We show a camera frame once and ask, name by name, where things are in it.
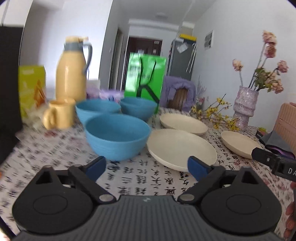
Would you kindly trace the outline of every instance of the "vase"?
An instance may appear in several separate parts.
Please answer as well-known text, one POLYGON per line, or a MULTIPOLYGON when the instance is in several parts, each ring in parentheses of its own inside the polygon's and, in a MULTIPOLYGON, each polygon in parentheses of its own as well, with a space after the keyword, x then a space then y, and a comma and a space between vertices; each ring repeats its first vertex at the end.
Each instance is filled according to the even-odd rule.
POLYGON ((232 119, 237 119, 236 126, 242 131, 247 129, 249 118, 254 116, 258 94, 258 91, 250 88, 239 87, 237 98, 234 101, 234 115, 232 119))

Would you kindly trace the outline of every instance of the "doorway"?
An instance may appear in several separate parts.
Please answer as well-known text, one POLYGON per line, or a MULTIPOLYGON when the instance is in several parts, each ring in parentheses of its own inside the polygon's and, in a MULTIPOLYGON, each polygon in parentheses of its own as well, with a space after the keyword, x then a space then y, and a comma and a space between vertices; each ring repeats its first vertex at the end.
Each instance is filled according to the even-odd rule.
POLYGON ((115 37, 115 43, 113 48, 112 60, 111 60, 111 67, 110 67, 110 76, 109 76, 109 89, 116 89, 116 86, 121 81, 121 75, 119 75, 119 65, 123 45, 123 38, 124 35, 120 29, 117 30, 117 34, 115 37))
POLYGON ((142 53, 142 54, 160 56, 161 45, 162 45, 162 40, 129 37, 128 46, 126 50, 126 59, 124 63, 124 72, 123 72, 121 90, 124 90, 126 87, 126 72, 128 69, 130 53, 142 53))

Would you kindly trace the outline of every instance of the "pink ribbed box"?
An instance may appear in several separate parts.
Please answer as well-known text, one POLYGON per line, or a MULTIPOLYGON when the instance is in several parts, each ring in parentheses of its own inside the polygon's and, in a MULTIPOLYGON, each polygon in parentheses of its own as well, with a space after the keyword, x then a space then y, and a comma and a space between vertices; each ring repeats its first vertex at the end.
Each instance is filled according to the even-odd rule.
POLYGON ((281 106, 274 130, 291 147, 296 155, 296 107, 285 103, 281 106))

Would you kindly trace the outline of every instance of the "gray ribbed panel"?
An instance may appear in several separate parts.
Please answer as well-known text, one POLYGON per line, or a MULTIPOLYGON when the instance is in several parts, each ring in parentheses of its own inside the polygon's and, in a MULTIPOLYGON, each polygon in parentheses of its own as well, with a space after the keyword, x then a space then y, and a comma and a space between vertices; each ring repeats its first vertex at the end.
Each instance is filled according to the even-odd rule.
POLYGON ((83 226, 44 237, 21 232, 14 241, 280 241, 273 233, 256 237, 224 234, 205 223, 193 206, 172 196, 121 196, 101 205, 83 226))

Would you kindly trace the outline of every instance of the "ceiling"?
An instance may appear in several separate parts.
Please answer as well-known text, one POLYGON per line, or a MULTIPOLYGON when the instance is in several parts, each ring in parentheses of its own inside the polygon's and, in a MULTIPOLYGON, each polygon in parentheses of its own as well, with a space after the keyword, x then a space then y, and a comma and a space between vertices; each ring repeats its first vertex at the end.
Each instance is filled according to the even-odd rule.
POLYGON ((129 18, 147 19, 180 25, 195 23, 216 0, 120 0, 129 18), (164 13, 167 18, 156 17, 164 13))

